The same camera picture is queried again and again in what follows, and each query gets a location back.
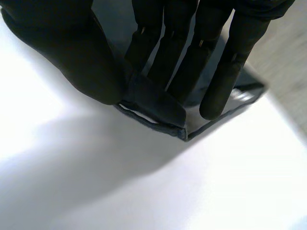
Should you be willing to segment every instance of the finger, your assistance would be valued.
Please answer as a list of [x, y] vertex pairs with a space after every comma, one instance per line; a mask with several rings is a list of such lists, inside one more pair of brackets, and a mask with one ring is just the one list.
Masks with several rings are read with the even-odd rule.
[[165, 5], [165, 35], [147, 75], [163, 89], [166, 88], [186, 43], [196, 8], [196, 0], [168, 0]]
[[194, 89], [205, 68], [232, 8], [208, 4], [202, 0], [196, 13], [194, 37], [179, 69], [168, 87], [168, 92], [181, 104]]
[[229, 39], [217, 70], [200, 105], [200, 114], [207, 120], [218, 118], [253, 46], [265, 34], [270, 21], [235, 13]]
[[132, 6], [138, 29], [125, 58], [142, 71], [161, 35], [164, 0], [132, 0]]

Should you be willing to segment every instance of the white surface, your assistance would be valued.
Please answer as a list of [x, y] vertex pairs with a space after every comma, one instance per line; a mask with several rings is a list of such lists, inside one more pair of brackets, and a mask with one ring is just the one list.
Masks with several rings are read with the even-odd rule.
[[184, 143], [74, 90], [2, 18], [0, 50], [1, 230], [307, 229], [307, 151], [268, 96]]

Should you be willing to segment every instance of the white table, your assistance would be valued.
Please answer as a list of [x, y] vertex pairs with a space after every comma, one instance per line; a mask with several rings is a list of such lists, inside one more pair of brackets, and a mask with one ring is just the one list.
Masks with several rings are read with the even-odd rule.
[[307, 229], [307, 149], [269, 95], [184, 143], [76, 91], [2, 18], [0, 50], [1, 230]]

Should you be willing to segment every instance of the black glove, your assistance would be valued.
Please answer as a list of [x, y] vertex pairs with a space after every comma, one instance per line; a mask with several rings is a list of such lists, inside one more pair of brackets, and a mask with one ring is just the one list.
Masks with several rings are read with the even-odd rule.
[[[152, 2], [154, 4], [160, 1], [152, 0]], [[188, 1], [165, 0], [165, 2], [165, 19], [167, 19], [166, 13], [169, 8], [166, 8], [166, 5], [168, 2], [171, 2], [171, 7], [175, 9], [175, 6], [181, 6], [183, 3], [187, 4]], [[208, 120], [216, 119], [222, 113], [237, 77], [253, 49], [253, 46], [265, 34], [270, 21], [282, 17], [293, 2], [294, 0], [200, 0], [196, 13], [196, 25], [192, 43], [188, 47], [187, 53], [167, 91], [181, 104], [184, 103], [214, 51], [223, 25], [229, 18], [231, 11], [235, 9], [236, 12], [231, 23], [228, 42], [200, 105], [200, 114], [202, 117]], [[159, 15], [155, 14], [152, 18], [161, 17], [161, 8], [160, 6]], [[193, 7], [187, 6], [186, 17], [180, 17], [184, 18], [183, 21], [177, 18], [177, 10], [173, 10], [171, 13], [174, 14], [174, 16], [168, 16], [168, 18], [173, 21], [178, 20], [178, 26], [182, 26], [182, 31], [185, 31], [188, 28], [188, 19], [191, 17], [193, 9]], [[155, 13], [148, 6], [138, 8], [135, 14], [140, 14], [140, 12], [144, 13], [144, 15], [148, 15], [147, 12]], [[142, 25], [145, 21], [142, 20], [141, 17], [136, 16], [136, 18], [138, 18], [138, 25]], [[167, 24], [165, 24], [165, 26], [165, 33], [168, 33]], [[132, 40], [126, 58], [131, 61], [132, 64], [142, 63], [142, 67], [139, 70], [145, 65], [148, 56], [157, 42], [158, 35], [159, 33], [156, 34], [154, 39], [151, 39], [154, 40], [155, 43], [151, 44], [150, 49], [142, 49], [149, 52], [147, 55], [142, 56], [144, 58], [140, 58], [141, 56], [138, 55], [132, 59], [130, 58], [130, 53], [137, 54], [139, 50], [141, 50], [137, 41]], [[163, 89], [170, 80], [170, 76], [174, 70], [173, 65], [176, 65], [182, 50], [181, 45], [172, 46], [170, 43], [165, 42], [165, 37], [161, 39], [159, 51], [148, 75], [150, 79], [159, 84]], [[145, 35], [143, 36], [144, 39], [141, 38], [142, 35], [139, 35], [138, 40], [140, 44], [146, 46], [144, 42], [146, 40]]]

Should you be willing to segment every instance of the gloved hand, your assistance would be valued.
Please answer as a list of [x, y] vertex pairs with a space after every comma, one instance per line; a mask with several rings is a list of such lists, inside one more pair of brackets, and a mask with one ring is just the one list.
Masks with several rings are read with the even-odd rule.
[[[229, 39], [200, 105], [200, 114], [215, 120], [223, 111], [235, 82], [254, 45], [273, 19], [282, 17], [295, 0], [200, 0], [194, 37], [167, 91], [184, 103], [215, 49], [222, 27], [233, 9]], [[192, 0], [132, 0], [138, 30], [126, 59], [141, 71], [161, 33], [164, 8], [165, 35], [148, 73], [165, 89], [185, 44], [196, 10]]]

